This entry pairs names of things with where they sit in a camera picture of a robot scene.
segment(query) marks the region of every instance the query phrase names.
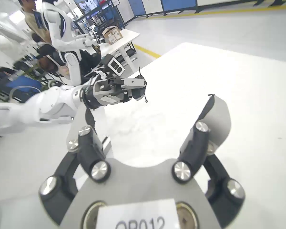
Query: white desk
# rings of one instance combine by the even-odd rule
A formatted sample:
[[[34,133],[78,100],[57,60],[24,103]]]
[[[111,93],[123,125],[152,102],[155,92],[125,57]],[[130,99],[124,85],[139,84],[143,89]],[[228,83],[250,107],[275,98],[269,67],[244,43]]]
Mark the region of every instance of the white desk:
[[[286,228],[286,62],[184,43],[141,72],[148,103],[105,107],[114,157],[133,166],[177,158],[207,94],[216,94],[232,123],[216,155],[246,191],[230,228]],[[205,191],[205,170],[195,178]]]
[[[136,37],[140,34],[134,31],[130,31],[128,29],[121,30],[122,38],[115,42],[113,45],[109,45],[108,43],[100,44],[101,48],[101,55],[102,57],[106,56],[107,54],[114,54],[117,50],[120,51],[121,55],[123,56],[124,60],[130,66],[131,70],[135,72],[134,65],[132,64],[132,60],[127,55],[124,46],[133,41]]]

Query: black bracket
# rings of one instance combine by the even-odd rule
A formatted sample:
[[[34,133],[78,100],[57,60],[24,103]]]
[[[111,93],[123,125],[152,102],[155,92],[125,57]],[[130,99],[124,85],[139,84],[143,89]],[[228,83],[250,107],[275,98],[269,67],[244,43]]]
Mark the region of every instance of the black bracket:
[[[53,177],[55,188],[47,195],[39,193],[40,200],[52,220],[60,225],[78,190],[73,175],[79,163],[75,154],[67,153]]]
[[[224,166],[215,155],[208,156],[203,166],[210,176],[208,190],[205,196],[221,228],[226,228],[239,213],[245,200],[245,193],[243,192],[243,196],[239,198],[230,193],[228,182],[235,180],[229,177]]]

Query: humanoid robot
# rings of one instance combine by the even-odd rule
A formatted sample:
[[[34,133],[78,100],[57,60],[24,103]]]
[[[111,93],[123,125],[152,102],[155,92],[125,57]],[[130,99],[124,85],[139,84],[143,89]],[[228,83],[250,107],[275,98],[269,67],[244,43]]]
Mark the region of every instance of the humanoid robot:
[[[54,5],[54,2],[58,0],[42,1],[42,24],[48,29],[52,45],[59,51],[60,59],[69,68],[71,85],[81,85],[79,62],[85,56],[82,50],[92,50],[92,45],[97,45],[97,42],[88,34],[72,36],[72,19]]]

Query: yellow stripe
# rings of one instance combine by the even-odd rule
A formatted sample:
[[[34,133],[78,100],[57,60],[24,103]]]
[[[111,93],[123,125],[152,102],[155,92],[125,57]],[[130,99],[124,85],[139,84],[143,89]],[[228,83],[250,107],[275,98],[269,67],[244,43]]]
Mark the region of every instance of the yellow stripe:
[[[141,46],[139,46],[139,45],[134,45],[134,47],[137,48],[138,50],[143,51],[144,53],[146,53],[146,54],[148,54],[148,55],[154,57],[154,58],[159,58],[159,57],[161,57],[161,55],[159,55],[159,54],[157,54],[157,53],[154,53],[154,52],[152,52],[152,51],[150,51],[150,50],[147,50],[147,49],[145,49],[145,48],[143,48],[143,47],[141,47]]]
[[[197,14],[178,14],[178,15],[167,15],[163,16],[151,16],[145,19],[154,19],[154,18],[171,18],[171,17],[183,17],[183,16],[204,16],[204,15],[218,15],[218,14],[230,14],[230,13],[243,13],[243,12],[255,12],[255,11],[269,11],[269,10],[286,10],[286,6],[272,6],[266,8],[251,8],[251,9],[242,9],[242,10],[222,10],[222,11],[209,11],[201,12]]]

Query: label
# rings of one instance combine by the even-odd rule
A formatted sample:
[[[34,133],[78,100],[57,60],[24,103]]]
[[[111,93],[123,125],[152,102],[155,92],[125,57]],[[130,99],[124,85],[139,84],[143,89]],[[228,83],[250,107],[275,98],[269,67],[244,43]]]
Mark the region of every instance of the label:
[[[115,36],[113,36],[111,34],[110,34],[110,36],[108,35],[108,40],[109,40],[110,43],[115,43],[117,41]]]
[[[174,199],[165,199],[101,207],[96,229],[180,229],[180,225]]]
[[[114,29],[112,33],[114,34],[117,40],[121,38],[121,35],[119,34],[119,31],[117,29]]]

